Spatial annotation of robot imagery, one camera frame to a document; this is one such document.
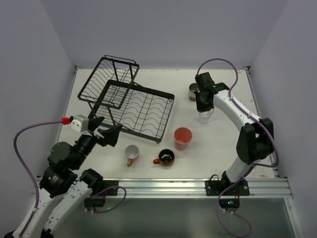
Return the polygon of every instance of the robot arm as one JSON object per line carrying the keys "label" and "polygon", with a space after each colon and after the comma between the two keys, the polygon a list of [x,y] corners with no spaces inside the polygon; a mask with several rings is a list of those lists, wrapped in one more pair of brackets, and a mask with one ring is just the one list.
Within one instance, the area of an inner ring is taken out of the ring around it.
{"label": "robot arm", "polygon": [[[195,77],[198,92],[196,93],[197,110],[206,112],[216,106],[223,111],[226,116],[235,124],[240,131],[237,143],[237,158],[227,169],[222,178],[226,186],[238,181],[247,171],[259,160],[265,159],[274,149],[266,133],[257,125],[250,116],[259,120],[273,136],[273,123],[270,119],[261,119],[259,116],[249,113],[249,116],[243,114],[229,98],[229,88],[224,83],[215,84],[210,74],[202,73]],[[245,111],[249,110],[238,100],[235,102]]]}
{"label": "robot arm", "polygon": [[93,170],[86,170],[75,186],[69,191],[77,179],[72,170],[78,170],[96,144],[101,146],[115,146],[118,140],[121,124],[108,130],[98,129],[101,134],[95,135],[94,131],[104,120],[103,117],[88,119],[84,116],[72,118],[70,127],[82,134],[73,146],[66,142],[59,142],[53,146],[48,157],[49,166],[40,181],[39,202],[35,209],[35,201],[21,225],[5,238],[39,238],[43,235],[43,227],[49,231],[56,231],[66,216],[73,211],[79,202],[91,194],[94,186],[99,186],[103,177]]}

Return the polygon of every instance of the wire rack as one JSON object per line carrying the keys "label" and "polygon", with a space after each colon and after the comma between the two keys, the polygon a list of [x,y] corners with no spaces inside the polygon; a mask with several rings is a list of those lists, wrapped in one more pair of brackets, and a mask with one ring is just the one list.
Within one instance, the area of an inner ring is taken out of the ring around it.
{"label": "wire rack", "polygon": [[[111,83],[120,88],[128,86],[117,81]],[[95,103],[91,105],[89,118],[105,117],[101,126],[112,127],[121,123],[121,131],[160,143],[173,103],[174,95],[134,83],[120,109],[110,109]]]}
{"label": "wire rack", "polygon": [[[120,109],[140,66],[134,60],[113,56],[102,57],[78,94],[88,103]],[[115,86],[113,82],[127,83],[127,87]]]}

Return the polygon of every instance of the white table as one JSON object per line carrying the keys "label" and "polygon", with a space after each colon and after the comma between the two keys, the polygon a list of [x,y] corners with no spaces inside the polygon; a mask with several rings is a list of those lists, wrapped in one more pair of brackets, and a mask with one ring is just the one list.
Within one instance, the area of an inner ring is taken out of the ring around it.
{"label": "white table", "polygon": [[[232,70],[208,70],[215,82],[224,82],[228,86],[234,82]],[[66,111],[66,116],[82,114],[88,116],[88,103],[80,101],[77,95],[83,87],[92,69],[79,69]],[[140,70],[135,82],[142,86],[172,93],[175,95],[174,106],[167,123],[167,128],[160,144],[121,132],[117,145],[101,147],[96,145],[80,170],[92,168],[104,178],[128,179],[205,179],[213,174],[221,176],[236,158],[236,143],[239,132],[234,124],[219,109],[215,109],[207,124],[198,123],[196,103],[188,99],[188,86],[195,82],[196,70]],[[244,70],[239,71],[239,82],[233,94],[252,112],[256,113],[255,103]],[[193,139],[186,151],[174,149],[174,131],[179,127],[192,131]],[[61,130],[59,141],[73,144],[79,134],[67,126]],[[140,149],[140,157],[131,167],[127,167],[124,151],[134,144]],[[169,167],[153,164],[162,149],[171,149],[175,153],[175,163]],[[270,164],[269,158],[262,163]],[[255,168],[249,178],[273,178],[271,168]]]}

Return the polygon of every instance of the mug handle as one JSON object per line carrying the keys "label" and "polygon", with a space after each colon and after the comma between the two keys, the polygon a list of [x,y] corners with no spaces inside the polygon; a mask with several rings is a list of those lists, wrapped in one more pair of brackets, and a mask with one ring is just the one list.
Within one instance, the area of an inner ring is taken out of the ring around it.
{"label": "mug handle", "polygon": [[130,166],[132,165],[132,163],[133,163],[133,160],[132,160],[132,159],[128,159],[128,164],[127,164],[127,166],[130,167]]}
{"label": "mug handle", "polygon": [[156,164],[156,165],[159,164],[160,163],[160,159],[153,160],[153,163]]}

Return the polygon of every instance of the red connector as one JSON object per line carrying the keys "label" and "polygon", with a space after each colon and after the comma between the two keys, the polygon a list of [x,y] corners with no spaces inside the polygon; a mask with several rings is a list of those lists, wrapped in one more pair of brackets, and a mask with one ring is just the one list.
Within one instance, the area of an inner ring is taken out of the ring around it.
{"label": "red connector", "polygon": [[62,118],[61,119],[61,123],[63,125],[68,125],[68,124],[70,124],[70,122],[71,122],[71,118]]}

